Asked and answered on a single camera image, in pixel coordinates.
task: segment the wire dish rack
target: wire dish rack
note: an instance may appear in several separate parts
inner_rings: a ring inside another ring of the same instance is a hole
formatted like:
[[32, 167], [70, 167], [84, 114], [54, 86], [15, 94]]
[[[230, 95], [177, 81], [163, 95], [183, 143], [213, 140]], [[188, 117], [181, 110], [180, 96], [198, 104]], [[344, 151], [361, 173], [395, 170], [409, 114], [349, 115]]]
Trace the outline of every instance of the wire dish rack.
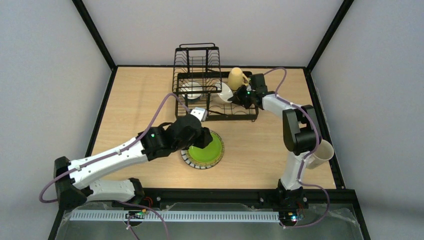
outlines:
[[[259, 114], [257, 107], [245, 109], [236, 104], [220, 104], [212, 100], [214, 94], [222, 91], [215, 84], [222, 86], [229, 74], [229, 71], [221, 71], [220, 49], [214, 43], [181, 44], [175, 49], [172, 92], [190, 109], [206, 109], [206, 121], [255, 121]], [[184, 115], [186, 111], [175, 101], [175, 116]]]

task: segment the wooden table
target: wooden table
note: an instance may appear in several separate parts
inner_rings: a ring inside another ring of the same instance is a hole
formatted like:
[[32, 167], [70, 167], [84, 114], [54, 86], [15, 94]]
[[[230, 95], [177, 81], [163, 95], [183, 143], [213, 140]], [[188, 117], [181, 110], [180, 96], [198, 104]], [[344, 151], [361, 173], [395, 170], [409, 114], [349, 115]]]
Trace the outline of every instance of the wooden table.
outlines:
[[[269, 69], [248, 69], [264, 73]], [[302, 69], [288, 69], [279, 90], [284, 98], [301, 105], [312, 104]], [[160, 102], [172, 90], [171, 67], [119, 67], [101, 121], [92, 154], [98, 154], [142, 132]], [[266, 75], [268, 89], [274, 90], [282, 70]], [[175, 120], [175, 99], [169, 99], [154, 126]], [[188, 166], [179, 152], [169, 157], [133, 165], [105, 177], [107, 180], [140, 179], [145, 188], [273, 189], [284, 172], [288, 151], [283, 143], [282, 120], [261, 110], [255, 122], [206, 121], [204, 127], [218, 133], [225, 145], [222, 160], [205, 170]], [[330, 165], [307, 169], [305, 183], [335, 189]]]

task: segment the white cable tray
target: white cable tray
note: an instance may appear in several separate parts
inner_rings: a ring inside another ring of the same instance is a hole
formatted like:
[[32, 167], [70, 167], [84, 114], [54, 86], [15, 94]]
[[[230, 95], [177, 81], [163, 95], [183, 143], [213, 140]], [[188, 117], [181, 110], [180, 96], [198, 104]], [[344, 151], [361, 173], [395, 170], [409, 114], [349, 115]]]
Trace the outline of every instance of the white cable tray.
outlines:
[[[133, 210], [74, 210], [71, 221], [126, 221]], [[219, 223], [278, 223], [278, 212], [271, 211], [158, 211], [165, 222], [219, 222]], [[150, 212], [131, 218], [132, 222], [160, 222], [159, 217]]]

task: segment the beige cup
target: beige cup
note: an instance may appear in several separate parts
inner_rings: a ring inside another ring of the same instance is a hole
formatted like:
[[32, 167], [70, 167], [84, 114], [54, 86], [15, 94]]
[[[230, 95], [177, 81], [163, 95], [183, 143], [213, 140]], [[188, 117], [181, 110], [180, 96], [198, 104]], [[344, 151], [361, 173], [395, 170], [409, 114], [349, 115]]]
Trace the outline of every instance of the beige cup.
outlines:
[[231, 69], [228, 75], [228, 87], [235, 91], [237, 90], [241, 85], [248, 85], [249, 79], [243, 74], [243, 71], [239, 67], [234, 67]]
[[307, 169], [314, 169], [323, 163], [328, 162], [334, 156], [333, 146], [326, 140], [321, 140], [321, 144], [316, 149], [306, 165]]

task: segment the yellow mug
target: yellow mug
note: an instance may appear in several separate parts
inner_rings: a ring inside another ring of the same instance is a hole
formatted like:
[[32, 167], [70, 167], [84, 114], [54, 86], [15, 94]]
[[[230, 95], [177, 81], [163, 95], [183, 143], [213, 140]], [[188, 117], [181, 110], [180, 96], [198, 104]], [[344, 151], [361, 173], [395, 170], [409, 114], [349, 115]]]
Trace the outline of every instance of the yellow mug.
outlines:
[[249, 85], [249, 78], [239, 67], [234, 67], [229, 72], [227, 85], [231, 90], [235, 91], [241, 85]]

